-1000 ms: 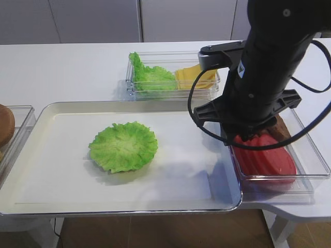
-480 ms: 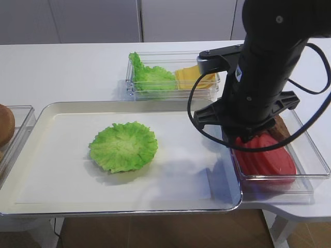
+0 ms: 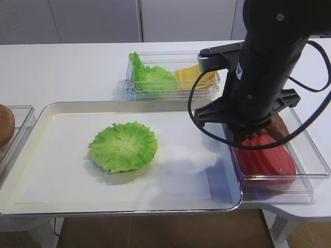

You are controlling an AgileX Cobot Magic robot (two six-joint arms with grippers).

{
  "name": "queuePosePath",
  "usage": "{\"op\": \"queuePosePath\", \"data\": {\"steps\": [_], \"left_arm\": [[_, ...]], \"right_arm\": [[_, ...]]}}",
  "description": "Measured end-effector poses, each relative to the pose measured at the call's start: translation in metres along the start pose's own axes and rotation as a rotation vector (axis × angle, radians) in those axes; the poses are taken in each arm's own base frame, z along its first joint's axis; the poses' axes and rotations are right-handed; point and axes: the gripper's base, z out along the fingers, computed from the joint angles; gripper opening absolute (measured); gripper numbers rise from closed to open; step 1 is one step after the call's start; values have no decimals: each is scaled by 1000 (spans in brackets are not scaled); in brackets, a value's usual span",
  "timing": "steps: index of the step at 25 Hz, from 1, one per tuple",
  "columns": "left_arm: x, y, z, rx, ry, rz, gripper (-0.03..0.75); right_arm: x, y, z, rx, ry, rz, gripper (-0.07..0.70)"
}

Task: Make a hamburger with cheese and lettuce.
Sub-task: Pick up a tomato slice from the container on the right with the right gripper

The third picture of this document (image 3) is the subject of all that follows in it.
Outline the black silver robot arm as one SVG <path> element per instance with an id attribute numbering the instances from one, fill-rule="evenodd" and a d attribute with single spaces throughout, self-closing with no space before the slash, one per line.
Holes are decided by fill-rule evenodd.
<path id="1" fill-rule="evenodd" d="M 245 1 L 242 43 L 199 52 L 202 72 L 227 69 L 222 96 L 198 108 L 198 125 L 225 123 L 245 133 L 294 107 L 299 96 L 284 85 L 311 35 L 330 33 L 330 1 Z"/>

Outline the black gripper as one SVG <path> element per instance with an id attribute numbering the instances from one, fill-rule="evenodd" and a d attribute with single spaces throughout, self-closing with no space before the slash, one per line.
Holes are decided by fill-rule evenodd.
<path id="1" fill-rule="evenodd" d="M 237 98 L 233 93 L 222 96 L 194 110 L 198 127 L 206 123 L 223 123 L 234 133 L 246 135 L 271 124 L 272 117 L 287 107 L 295 107 L 300 96 L 294 89 L 283 89 L 275 95 L 245 95 Z"/>

